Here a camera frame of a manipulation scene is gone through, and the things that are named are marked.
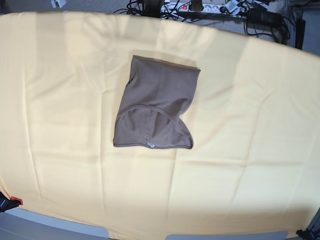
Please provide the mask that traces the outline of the black vertical power strip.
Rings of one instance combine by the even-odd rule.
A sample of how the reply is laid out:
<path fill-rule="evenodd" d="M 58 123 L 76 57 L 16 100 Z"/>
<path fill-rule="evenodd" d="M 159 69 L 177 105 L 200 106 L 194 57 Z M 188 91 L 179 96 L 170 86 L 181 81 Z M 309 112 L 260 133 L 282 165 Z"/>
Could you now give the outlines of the black vertical power strip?
<path fill-rule="evenodd" d="M 302 50 L 305 36 L 306 21 L 302 18 L 296 20 L 295 25 L 295 44 L 296 49 Z"/>

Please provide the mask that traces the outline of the black clamp with red tip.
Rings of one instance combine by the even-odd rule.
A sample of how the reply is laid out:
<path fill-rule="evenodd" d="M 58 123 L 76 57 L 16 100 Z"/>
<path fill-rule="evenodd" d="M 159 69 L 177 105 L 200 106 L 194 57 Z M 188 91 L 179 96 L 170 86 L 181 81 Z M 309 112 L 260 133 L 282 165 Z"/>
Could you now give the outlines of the black clamp with red tip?
<path fill-rule="evenodd" d="M 7 210 L 11 210 L 23 205 L 23 201 L 20 198 L 11 196 L 7 198 L 2 192 L 0 192 L 0 212 L 4 213 Z"/>

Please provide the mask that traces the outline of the yellow table cloth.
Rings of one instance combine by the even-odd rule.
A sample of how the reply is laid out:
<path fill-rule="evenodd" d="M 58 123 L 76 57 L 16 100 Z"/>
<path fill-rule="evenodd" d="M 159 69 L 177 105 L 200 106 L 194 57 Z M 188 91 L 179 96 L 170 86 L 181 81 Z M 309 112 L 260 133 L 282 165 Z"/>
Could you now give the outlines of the yellow table cloth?
<path fill-rule="evenodd" d="M 192 149 L 113 146 L 133 56 L 200 69 Z M 320 207 L 320 59 L 171 20 L 2 15 L 0 190 L 121 240 L 293 236 Z"/>

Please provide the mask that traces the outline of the black power adapter brick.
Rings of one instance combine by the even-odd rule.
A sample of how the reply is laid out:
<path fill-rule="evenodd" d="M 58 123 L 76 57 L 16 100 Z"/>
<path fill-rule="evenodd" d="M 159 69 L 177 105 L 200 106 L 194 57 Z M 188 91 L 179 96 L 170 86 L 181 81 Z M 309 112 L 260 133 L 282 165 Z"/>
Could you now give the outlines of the black power adapter brick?
<path fill-rule="evenodd" d="M 266 27 L 278 28 L 282 25 L 282 16 L 280 14 L 257 8 L 251 8 L 246 19 L 253 24 Z"/>

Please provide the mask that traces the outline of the brown T-shirt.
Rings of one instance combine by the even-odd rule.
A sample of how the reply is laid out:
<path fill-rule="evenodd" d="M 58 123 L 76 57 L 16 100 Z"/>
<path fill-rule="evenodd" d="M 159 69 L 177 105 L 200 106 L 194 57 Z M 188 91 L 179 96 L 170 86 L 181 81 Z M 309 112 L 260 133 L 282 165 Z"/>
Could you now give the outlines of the brown T-shirt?
<path fill-rule="evenodd" d="M 114 125 L 114 147 L 192 149 L 181 120 L 190 107 L 200 69 L 134 55 Z"/>

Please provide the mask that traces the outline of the white power strip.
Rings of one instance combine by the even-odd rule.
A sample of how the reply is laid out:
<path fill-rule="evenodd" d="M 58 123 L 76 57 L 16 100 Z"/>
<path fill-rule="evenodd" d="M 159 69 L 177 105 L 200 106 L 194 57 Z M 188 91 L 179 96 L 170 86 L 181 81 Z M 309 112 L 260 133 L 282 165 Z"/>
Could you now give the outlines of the white power strip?
<path fill-rule="evenodd" d="M 171 2 L 165 1 L 161 6 L 160 11 L 163 13 L 187 13 L 187 14 L 216 14 L 230 15 L 225 5 L 196 3 L 196 2 Z"/>

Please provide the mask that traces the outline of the black clamp at right corner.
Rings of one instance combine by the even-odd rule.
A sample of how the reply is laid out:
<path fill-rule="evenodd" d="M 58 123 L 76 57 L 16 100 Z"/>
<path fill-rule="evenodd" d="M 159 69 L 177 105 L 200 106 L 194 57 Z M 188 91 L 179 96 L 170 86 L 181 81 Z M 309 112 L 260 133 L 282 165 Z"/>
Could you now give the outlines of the black clamp at right corner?
<path fill-rule="evenodd" d="M 296 234 L 303 240 L 320 240 L 320 230 L 298 230 Z"/>

